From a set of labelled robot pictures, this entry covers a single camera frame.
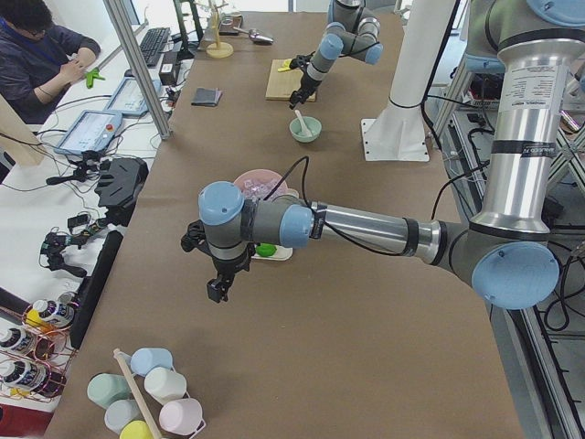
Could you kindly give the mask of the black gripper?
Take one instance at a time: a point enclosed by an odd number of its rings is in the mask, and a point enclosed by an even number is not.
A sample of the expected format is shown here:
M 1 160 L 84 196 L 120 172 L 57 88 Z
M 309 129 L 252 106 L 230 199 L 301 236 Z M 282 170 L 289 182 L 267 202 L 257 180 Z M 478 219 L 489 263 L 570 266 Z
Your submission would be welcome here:
M 229 282 L 233 282 L 235 274 L 239 271 L 250 269 L 251 257 L 254 255 L 254 243 L 241 241 L 228 248 L 221 248 L 209 243 L 208 248 L 217 276 L 207 282 L 207 296 L 215 303 L 227 302 L 229 300 Z
M 312 96 L 323 80 L 323 73 L 314 68 L 307 68 L 301 77 L 300 88 L 293 91 L 289 98 L 289 108 L 294 110 L 298 104 Z

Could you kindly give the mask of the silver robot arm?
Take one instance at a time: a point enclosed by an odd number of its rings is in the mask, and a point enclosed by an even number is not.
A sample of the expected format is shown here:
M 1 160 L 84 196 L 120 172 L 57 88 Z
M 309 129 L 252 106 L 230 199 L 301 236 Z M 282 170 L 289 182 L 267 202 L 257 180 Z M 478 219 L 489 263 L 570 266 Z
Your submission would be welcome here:
M 339 58 L 377 64 L 383 52 L 379 32 L 380 23 L 365 1 L 331 1 L 317 49 L 291 61 L 290 68 L 301 70 L 303 75 L 299 88 L 289 98 L 289 107 L 294 110 L 313 96 Z
M 208 297 L 225 301 L 261 243 L 298 249 L 336 235 L 371 252 L 414 256 L 455 274 L 492 305 L 517 310 L 547 298 L 560 269 L 541 218 L 569 67 L 584 51 L 581 1 L 474 1 L 470 55 L 505 67 L 483 205 L 467 224 L 419 222 L 305 197 L 246 198 L 214 182 L 198 197 L 185 251 L 212 258 Z

